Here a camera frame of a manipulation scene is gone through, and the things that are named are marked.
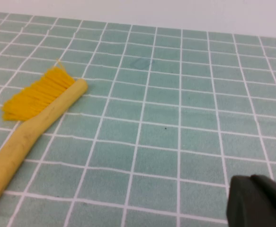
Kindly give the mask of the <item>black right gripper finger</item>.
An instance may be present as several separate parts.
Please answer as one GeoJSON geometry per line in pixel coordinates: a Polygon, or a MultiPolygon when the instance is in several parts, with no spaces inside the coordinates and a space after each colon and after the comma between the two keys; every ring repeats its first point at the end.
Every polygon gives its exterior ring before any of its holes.
{"type": "Polygon", "coordinates": [[[265,175],[233,176],[226,217],[230,227],[276,227],[276,182],[265,175]]]}

